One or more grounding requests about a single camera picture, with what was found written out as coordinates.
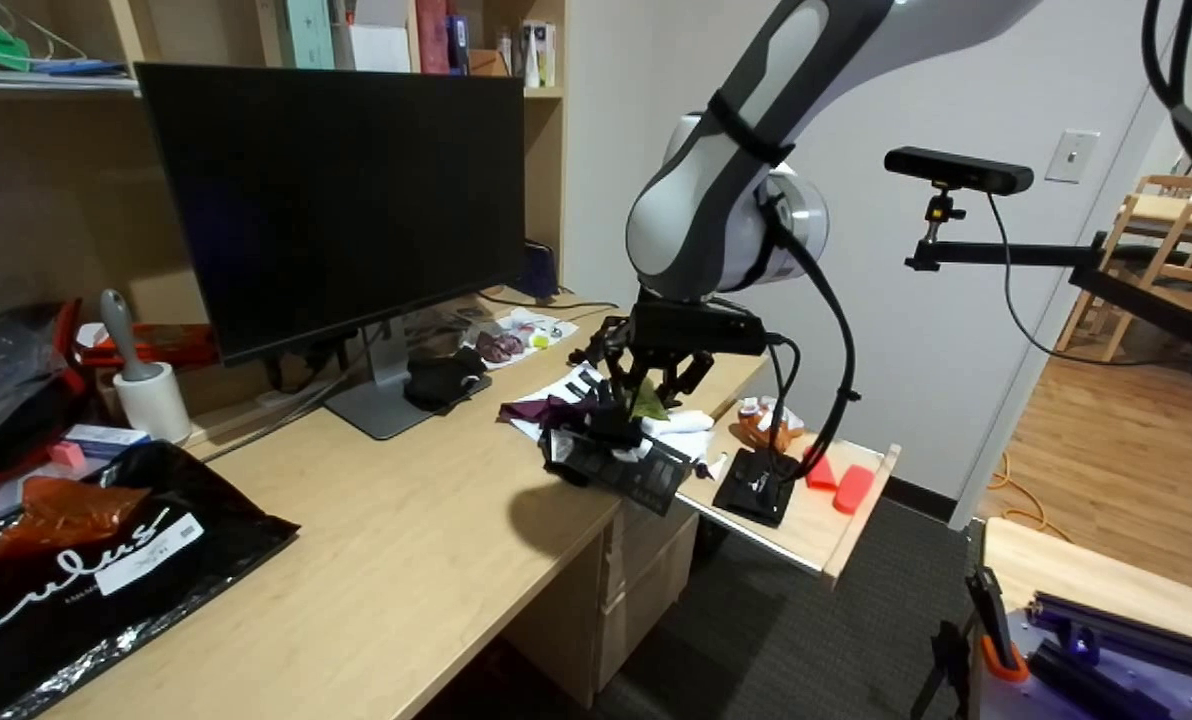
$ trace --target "desk surface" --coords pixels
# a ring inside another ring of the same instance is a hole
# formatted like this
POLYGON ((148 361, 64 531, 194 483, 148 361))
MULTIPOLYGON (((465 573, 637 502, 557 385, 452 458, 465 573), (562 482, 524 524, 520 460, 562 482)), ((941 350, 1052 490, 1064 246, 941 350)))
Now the desk surface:
MULTIPOLYGON (((723 357, 719 413, 761 361, 723 357)), ((312 413, 213 468, 300 540, 50 707, 50 716, 410 716, 615 516, 542 473, 498 402, 562 375, 562 350, 452 416, 376 444, 312 413)))
POLYGON ((744 531, 748 540, 788 558, 790 563, 803 563, 803 570, 834 580, 866 530, 866 516, 899 460, 899 447, 872 453, 865 444, 834 442, 829 447, 829 460, 834 473, 844 473, 853 465, 872 473, 872 490, 853 516, 832 508, 832 492, 818 492, 808 483, 790 490, 781 530, 766 530, 766 524, 755 524, 755 520, 717 508, 713 502, 719 492, 719 482, 686 482, 686 483, 680 483, 680 502, 703 516, 713 516, 717 524, 728 524, 728 530, 744 531))

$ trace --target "wall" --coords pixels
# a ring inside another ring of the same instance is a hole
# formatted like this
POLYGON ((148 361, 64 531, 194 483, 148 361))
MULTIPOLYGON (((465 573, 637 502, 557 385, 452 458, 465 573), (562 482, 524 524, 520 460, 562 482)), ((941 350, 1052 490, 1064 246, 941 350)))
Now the wall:
POLYGON ((148 319, 199 319, 144 110, 0 94, 0 310, 120 283, 148 319))
MULTIPOLYGON (((670 121, 723 81, 771 0, 609 0, 572 8, 568 252, 562 283, 633 302, 618 250, 628 202, 658 162, 670 121)), ((858 345, 844 438, 904 444, 899 475, 974 508, 1045 357, 1004 310, 999 269, 914 278, 899 262, 924 231, 928 186, 884 173, 895 144, 997 158, 1045 173, 1064 127, 1098 134, 1080 186, 999 202, 1016 246, 1082 246, 1127 190, 1155 127, 1136 61, 1140 18, 1119 0, 1045 0, 1006 36, 910 66, 834 99, 790 154, 832 205, 823 269, 858 345)), ((945 238, 997 239, 981 198, 945 238)), ((803 281, 741 296, 808 351, 790 408, 817 424, 841 373, 841 342, 803 281)), ((1018 319, 1052 342, 1073 303, 1058 273, 1016 273, 1018 319)))

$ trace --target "black monitor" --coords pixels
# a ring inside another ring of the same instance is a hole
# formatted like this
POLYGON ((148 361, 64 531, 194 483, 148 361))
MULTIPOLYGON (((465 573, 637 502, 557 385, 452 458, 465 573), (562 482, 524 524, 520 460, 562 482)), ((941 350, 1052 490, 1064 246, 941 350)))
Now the black monitor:
POLYGON ((520 81, 135 67, 222 364, 520 278, 520 81))

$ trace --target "small device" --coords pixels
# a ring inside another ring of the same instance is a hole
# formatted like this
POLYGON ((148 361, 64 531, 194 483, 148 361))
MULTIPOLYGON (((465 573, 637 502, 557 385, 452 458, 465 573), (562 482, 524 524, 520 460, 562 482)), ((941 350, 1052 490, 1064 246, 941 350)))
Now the small device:
POLYGON ((803 468, 790 458, 771 447, 741 453, 717 492, 717 508, 781 530, 801 475, 803 468))
POLYGON ((950 158, 950 154, 910 149, 910 144, 890 149, 884 158, 884 168, 899 173, 899 178, 924 178, 941 190, 974 190, 974 193, 991 193, 991 198, 1016 198, 1016 193, 1030 190, 1030 168, 1022 168, 1022 163, 950 158))

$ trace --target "floor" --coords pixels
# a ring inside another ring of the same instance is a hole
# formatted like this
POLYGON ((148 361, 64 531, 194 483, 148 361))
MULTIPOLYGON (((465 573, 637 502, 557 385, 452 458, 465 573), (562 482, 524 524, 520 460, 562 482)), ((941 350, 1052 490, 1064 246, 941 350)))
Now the floor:
POLYGON ((719 530, 698 540, 686 594, 591 713, 495 640, 421 720, 956 716, 964 686, 934 656, 960 649, 981 531, 881 502, 834 586, 719 530))
POLYGON ((1192 586, 1192 373, 1052 361, 984 512, 1192 586))

